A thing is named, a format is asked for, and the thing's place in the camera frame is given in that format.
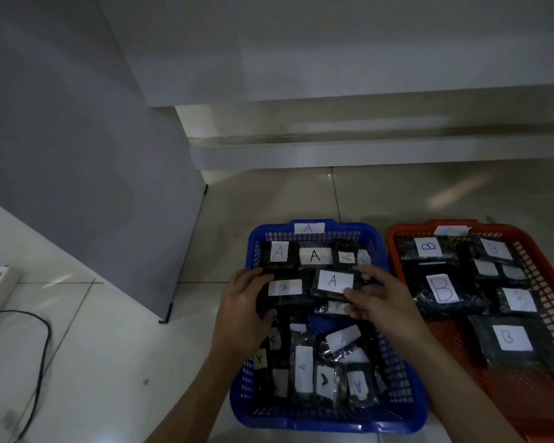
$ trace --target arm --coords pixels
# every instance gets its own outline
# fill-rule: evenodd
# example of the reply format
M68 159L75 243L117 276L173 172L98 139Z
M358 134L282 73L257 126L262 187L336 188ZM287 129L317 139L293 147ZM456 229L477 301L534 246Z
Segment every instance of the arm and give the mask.
M261 320L256 297L273 275L243 269L228 283L215 319L211 349L195 380L145 443L206 442L232 380L271 330L277 312Z
M437 342L416 309L406 285L384 269L357 268L383 286L345 289L347 312L371 320L421 378L439 419L454 443L522 443L495 404Z

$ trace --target tile floor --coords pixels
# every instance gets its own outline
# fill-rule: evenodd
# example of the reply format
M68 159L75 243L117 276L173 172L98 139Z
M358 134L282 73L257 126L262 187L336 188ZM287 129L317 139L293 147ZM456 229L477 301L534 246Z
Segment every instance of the tile floor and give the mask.
M0 213L1 263L24 281L8 307L36 311L54 327L51 364L27 443L142 442L188 387L210 345L219 296L244 265L259 224L292 219L362 221L381 233L393 223L456 217L518 225L554 265L554 160L356 168L209 172L210 185L168 325L73 259ZM17 247L11 236L20 242ZM49 261L64 260L52 267ZM62 277L72 274L72 281ZM28 417L45 331L25 317L0 318L0 443ZM211 441L373 442L373 435L247 429L225 402ZM447 442L432 417L408 437L384 442Z

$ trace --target black cable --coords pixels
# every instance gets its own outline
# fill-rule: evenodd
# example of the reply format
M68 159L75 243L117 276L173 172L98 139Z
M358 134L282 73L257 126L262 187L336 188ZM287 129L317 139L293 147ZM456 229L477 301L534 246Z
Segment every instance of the black cable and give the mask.
M29 313L28 311L19 311L18 309L3 309L0 311L1 313L21 313L30 315L31 317L35 317L38 320L41 320L44 325L47 327L47 339L45 339L45 345L43 347L43 355L41 356L41 365L39 366L39 376L37 377L37 388L35 389L35 400L33 401L33 408L30 411L29 419L26 421L25 427L22 429L21 433L18 437L16 437L15 441L21 440L26 432L29 430L30 424L33 422L33 418L35 418L35 413L37 411L37 404L39 403L39 395L41 394L41 384L43 384L43 377L44 373L43 370L45 368L45 358L47 357L47 347L51 340L51 325L50 323L45 320L43 317L39 317L37 314Z

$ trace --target basket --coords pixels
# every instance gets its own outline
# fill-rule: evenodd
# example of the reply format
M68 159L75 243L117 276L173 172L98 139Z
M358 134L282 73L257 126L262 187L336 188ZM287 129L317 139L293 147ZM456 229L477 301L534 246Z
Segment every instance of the basket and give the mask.
M387 268L386 253L378 232L367 224L340 224L333 219L296 220L288 224L268 224L255 228L249 237L246 266L255 268L263 241L290 240L329 243L333 238L351 239L365 245L371 263ZM329 332L332 320L310 316L308 327L314 334ZM256 408L253 403L255 377L252 361L247 361L230 389L230 405L236 418L251 428L290 429L324 432L416 432L428 415L428 398L421 381L406 362L394 353L390 343L378 331L378 342L385 361L389 389L381 405L372 408L328 410L295 405Z
M524 231L506 224L481 224L475 220L432 220L422 224L397 224L388 229L386 243L392 272L405 281L396 236L433 236L439 225L466 225L470 233L500 238L519 253L531 289L546 308L542 318L554 341L554 269L536 243ZM442 345L471 375L502 414L530 441L554 441L554 373L534 370L489 370L473 362L468 349L476 345L467 330L455 322L429 322L429 328Z

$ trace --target left hand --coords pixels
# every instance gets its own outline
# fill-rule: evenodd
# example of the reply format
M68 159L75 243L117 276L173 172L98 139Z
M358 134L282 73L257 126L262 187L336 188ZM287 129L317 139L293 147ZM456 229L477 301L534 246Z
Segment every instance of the left hand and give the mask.
M269 336L277 311L272 309L259 319L256 297L275 276L261 275L262 272L263 269L242 269L230 278L215 318L210 353L243 364Z

